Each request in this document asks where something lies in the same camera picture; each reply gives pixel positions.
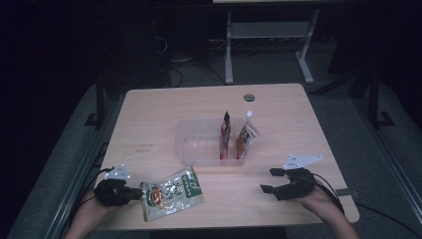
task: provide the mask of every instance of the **wire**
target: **wire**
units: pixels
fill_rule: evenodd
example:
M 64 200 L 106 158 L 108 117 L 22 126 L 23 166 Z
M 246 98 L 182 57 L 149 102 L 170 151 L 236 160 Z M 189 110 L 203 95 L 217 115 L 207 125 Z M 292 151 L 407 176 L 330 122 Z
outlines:
M 335 197 L 338 199 L 338 194 L 337 194 L 337 192 L 331 187 L 331 185 L 325 180 L 325 178 L 323 178 L 322 176 L 320 176 L 320 175 L 318 175 L 318 174 L 316 174 L 316 173 L 313 173 L 313 175 L 314 176 L 317 176 L 317 177 L 319 177 L 320 179 L 322 179 L 328 186 L 329 186 L 329 188 L 331 189 L 331 191 L 332 191 L 332 193 L 335 195 Z
M 177 67 L 201 67 L 201 68 L 205 68 L 205 69 L 211 71 L 212 73 L 214 73 L 214 75 L 217 76 L 217 78 L 221 81 L 221 83 L 223 83 L 223 85 L 226 85 L 225 81 L 220 77 L 220 75 L 218 75 L 218 73 L 216 71 L 214 71 L 213 69 L 211 69 L 210 67 L 199 65 L 199 64 L 190 64 L 190 65 L 184 65 L 184 66 L 182 65 L 182 66 L 177 66 Z
M 416 231 L 414 231 L 412 228 L 410 228 L 409 226 L 407 226 L 407 225 L 406 225 L 406 224 L 404 224 L 403 222 L 401 222 L 401 221 L 399 221 L 399 220 L 397 220 L 397 219 L 393 218 L 392 216 L 389 216 L 389 215 L 387 215 L 387 214 L 385 214 L 385 213 L 383 213 L 383 212 L 381 212 L 381 211 L 378 211 L 378 210 L 376 210 L 376 209 L 373 209 L 373 208 L 371 208 L 371 207 L 368 207 L 368 206 L 363 205 L 363 204 L 358 203 L 358 202 L 355 202 L 355 204 L 356 204 L 357 206 L 363 207 L 363 208 L 365 208 L 365 209 L 367 209 L 367 210 L 369 210 L 369 211 L 372 211 L 372 212 L 378 213 L 378 214 L 380 214 L 380 215 L 382 215 L 382 216 L 384 216 L 384 217 L 386 217 L 386 218 L 390 219 L 391 221 L 393 221 L 393 222 L 395 222 L 395 223 L 399 224 L 400 226 L 404 227 L 405 229 L 407 229 L 407 230 L 408 230 L 410 233 L 412 233 L 412 234 L 413 234 L 416 238 L 418 238 L 418 239 L 422 239 L 422 236 L 421 236 L 420 234 L 418 234 Z
M 178 88 L 178 87 L 180 87 L 180 85 L 182 85 L 182 83 L 183 83 L 183 74 L 181 73 L 181 72 L 179 72 L 179 71 L 177 71 L 176 69 L 174 69 L 174 68 L 170 68 L 169 69 L 169 71 L 174 71 L 174 72 L 176 72 L 177 74 L 179 74 L 180 75 L 180 82 L 179 82 L 179 84 L 177 84 L 176 86 L 174 86 L 173 87 L 173 85 L 171 84 L 171 79 L 170 79 L 170 77 L 168 78 L 168 84 L 170 85 L 170 87 L 173 87 L 173 88 Z
M 82 202 L 81 204 L 79 204 L 79 207 L 81 207 L 82 205 L 84 205 L 85 203 L 87 203 L 88 201 L 93 200 L 94 198 L 96 198 L 95 196 L 90 197 L 89 199 L 85 200 L 84 202 Z

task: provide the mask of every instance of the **dark background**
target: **dark background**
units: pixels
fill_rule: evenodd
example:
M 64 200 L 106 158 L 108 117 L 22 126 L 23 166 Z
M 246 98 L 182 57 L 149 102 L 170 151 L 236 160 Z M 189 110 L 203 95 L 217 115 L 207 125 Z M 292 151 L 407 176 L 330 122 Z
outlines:
M 89 7 L 104 6 L 101 1 L 91 3 Z M 81 11 L 84 7 L 77 1 L 1 2 L 2 238 L 78 101 L 99 75 L 106 79 L 110 97 L 132 88 L 159 88 L 165 83 L 159 69 L 165 68 L 171 56 L 155 54 L 159 44 L 153 36 L 171 40 L 174 54 L 186 51 L 206 61 L 208 39 L 225 34 L 224 11 L 139 15 Z M 422 128 L 421 12 L 417 1 L 325 6 L 314 41 L 338 41 L 330 68 L 337 74 L 377 56 L 381 81 L 396 92 Z M 240 16 L 262 16 L 248 14 Z M 277 18 L 280 13 L 276 10 L 265 16 Z M 120 67 L 110 67 L 116 65 L 115 56 Z

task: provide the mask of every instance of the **clear plastic container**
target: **clear plastic container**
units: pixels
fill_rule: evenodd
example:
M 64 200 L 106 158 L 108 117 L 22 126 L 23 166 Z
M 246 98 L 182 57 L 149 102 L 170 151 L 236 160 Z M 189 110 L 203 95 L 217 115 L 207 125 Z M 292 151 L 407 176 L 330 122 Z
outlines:
M 244 119 L 230 118 L 232 128 L 229 156 L 220 159 L 220 136 L 223 119 L 184 119 L 177 124 L 175 150 L 184 164 L 189 166 L 236 166 L 244 159 L 236 159 L 236 138 Z

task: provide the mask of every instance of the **human hand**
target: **human hand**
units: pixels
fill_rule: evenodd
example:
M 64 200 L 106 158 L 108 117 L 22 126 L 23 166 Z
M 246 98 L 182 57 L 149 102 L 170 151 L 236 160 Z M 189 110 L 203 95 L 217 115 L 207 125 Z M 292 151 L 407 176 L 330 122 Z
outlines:
M 322 183 L 318 180 L 316 180 L 316 183 L 322 185 Z M 359 238 L 357 232 L 354 230 L 344 214 L 332 202 L 331 198 L 318 186 L 315 186 L 314 190 L 307 196 L 295 198 L 291 201 L 300 203 L 303 208 L 318 216 L 322 222 L 331 228 L 334 238 Z
M 315 186 L 314 190 L 307 196 L 295 198 L 292 199 L 292 201 L 300 203 L 303 208 L 313 212 L 316 216 L 321 218 L 322 221 L 325 221 L 328 217 L 332 217 L 335 214 L 342 214 L 332 202 L 331 198 L 318 186 Z
M 82 239 L 94 231 L 110 214 L 120 210 L 123 206 L 105 207 L 100 204 L 93 191 L 87 194 L 81 200 L 83 203 L 77 214 L 71 228 L 69 229 L 66 239 Z

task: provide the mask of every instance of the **floor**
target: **floor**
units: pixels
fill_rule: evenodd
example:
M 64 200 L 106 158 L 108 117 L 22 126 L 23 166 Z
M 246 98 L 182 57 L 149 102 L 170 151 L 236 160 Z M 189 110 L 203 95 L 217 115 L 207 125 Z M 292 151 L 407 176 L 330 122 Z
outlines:
M 315 83 L 306 84 L 295 57 L 295 51 L 300 45 L 301 42 L 286 41 L 279 42 L 276 46 L 271 43 L 266 48 L 259 45 L 253 50 L 250 47 L 244 49 L 239 45 L 239 51 L 233 56 L 234 85 L 299 83 L 307 92 L 311 92 L 339 77 L 326 73 L 335 42 L 312 43 L 307 61 Z M 165 87 L 223 85 L 224 52 L 219 49 L 212 49 L 214 51 L 211 51 L 213 54 L 207 64 L 182 54 L 176 56 L 174 59 L 177 61 L 171 65 L 169 83 Z M 421 238 L 422 220 L 420 215 L 415 213 L 418 210 L 414 206 L 415 202 L 412 203 L 412 198 L 415 197 L 409 195 L 408 188 L 403 186 L 403 178 L 397 176 L 397 163 L 391 162 L 389 158 L 397 159 L 407 176 L 405 178 L 413 184 L 416 197 L 420 195 L 422 132 L 402 109 L 394 93 L 384 85 L 380 86 L 379 109 L 389 113 L 395 126 L 374 129 L 366 116 L 367 94 L 362 99 L 351 98 L 347 93 L 351 83 L 352 81 L 346 82 L 324 95 L 309 95 L 309 98 L 345 182 L 353 191 L 355 202 L 362 205 L 358 206 L 360 219 L 353 225 L 361 238 Z M 49 238 L 46 235 L 60 236 L 62 232 L 66 233 L 66 220 L 63 231 L 56 231 L 56 228 L 51 226 L 56 213 L 65 212 L 66 215 L 66 203 L 69 201 L 64 198 L 69 195 L 69 190 L 64 188 L 75 183 L 81 170 L 84 171 L 80 167 L 84 158 L 95 157 L 102 145 L 109 141 L 123 101 L 124 95 L 113 100 L 106 99 L 105 123 L 96 129 L 94 126 L 84 125 L 87 116 L 96 111 L 95 86 L 86 92 L 15 222 L 9 238 Z M 387 214 L 402 224 L 374 210 Z M 273 230 L 256 230 L 260 235 L 276 238 Z M 412 231 L 418 232 L 419 237 L 413 235 Z M 323 224 L 287 227 L 286 233 L 291 239 L 333 238 L 329 228 Z M 150 233 L 96 231 L 89 238 L 150 238 Z

